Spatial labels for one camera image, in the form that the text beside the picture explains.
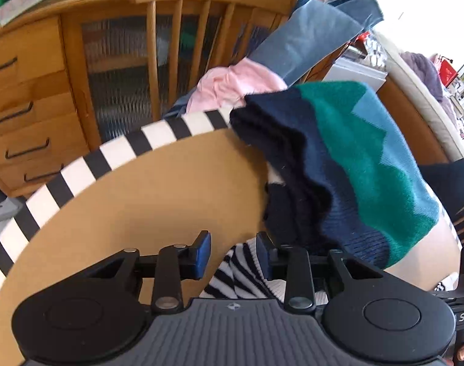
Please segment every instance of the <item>sofa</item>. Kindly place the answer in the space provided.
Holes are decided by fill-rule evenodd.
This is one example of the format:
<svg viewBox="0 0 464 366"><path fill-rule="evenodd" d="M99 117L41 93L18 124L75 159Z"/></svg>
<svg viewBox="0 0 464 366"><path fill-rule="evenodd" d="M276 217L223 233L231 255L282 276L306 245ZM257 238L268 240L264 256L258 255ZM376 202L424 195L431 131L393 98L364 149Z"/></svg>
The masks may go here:
<svg viewBox="0 0 464 366"><path fill-rule="evenodd" d="M387 53L385 84L378 96L405 136L419 165L464 158L464 142L423 82L401 58L387 36L375 32Z"/></svg>

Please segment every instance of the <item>gray plastic object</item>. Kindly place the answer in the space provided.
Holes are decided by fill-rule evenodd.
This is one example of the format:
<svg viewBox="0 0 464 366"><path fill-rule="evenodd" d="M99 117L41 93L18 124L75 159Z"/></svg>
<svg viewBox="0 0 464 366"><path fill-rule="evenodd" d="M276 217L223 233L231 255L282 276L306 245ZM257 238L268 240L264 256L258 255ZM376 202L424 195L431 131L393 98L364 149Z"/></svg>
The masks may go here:
<svg viewBox="0 0 464 366"><path fill-rule="evenodd" d="M362 366L311 316L277 300L193 299L184 312L158 316L142 339L101 366ZM437 358L429 363L446 366ZM28 361L25 366L47 366Z"/></svg>

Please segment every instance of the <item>beige sofa cushion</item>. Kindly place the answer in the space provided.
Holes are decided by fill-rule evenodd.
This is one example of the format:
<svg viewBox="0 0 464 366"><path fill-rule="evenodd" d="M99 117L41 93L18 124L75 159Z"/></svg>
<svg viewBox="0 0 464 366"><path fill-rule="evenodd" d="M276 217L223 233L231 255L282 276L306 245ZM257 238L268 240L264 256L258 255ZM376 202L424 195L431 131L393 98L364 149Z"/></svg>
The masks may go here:
<svg viewBox="0 0 464 366"><path fill-rule="evenodd" d="M433 131L451 161L464 158L464 143L443 108L401 58L399 48L379 31L375 36L387 53L387 72Z"/></svg>

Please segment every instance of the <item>metal screw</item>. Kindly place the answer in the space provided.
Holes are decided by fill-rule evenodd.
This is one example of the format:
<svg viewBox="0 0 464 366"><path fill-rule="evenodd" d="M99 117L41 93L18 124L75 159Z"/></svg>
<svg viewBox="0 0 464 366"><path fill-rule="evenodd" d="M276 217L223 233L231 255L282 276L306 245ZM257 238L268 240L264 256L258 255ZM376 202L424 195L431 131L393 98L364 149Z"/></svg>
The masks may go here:
<svg viewBox="0 0 464 366"><path fill-rule="evenodd" d="M173 309L178 307L179 301L174 297L160 297L156 300L156 307L160 309Z"/></svg>
<svg viewBox="0 0 464 366"><path fill-rule="evenodd" d="M290 301L288 301L288 304L294 309L307 309L313 305L312 300L300 296L292 297Z"/></svg>

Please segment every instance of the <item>brown sofa side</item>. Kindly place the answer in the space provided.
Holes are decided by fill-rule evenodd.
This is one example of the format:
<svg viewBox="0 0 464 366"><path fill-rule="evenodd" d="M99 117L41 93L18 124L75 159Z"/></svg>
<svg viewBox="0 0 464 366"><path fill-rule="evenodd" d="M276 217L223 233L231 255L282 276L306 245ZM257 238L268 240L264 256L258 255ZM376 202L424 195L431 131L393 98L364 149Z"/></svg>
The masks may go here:
<svg viewBox="0 0 464 366"><path fill-rule="evenodd" d="M377 94L400 128L417 164L449 162L428 124L389 75Z"/></svg>

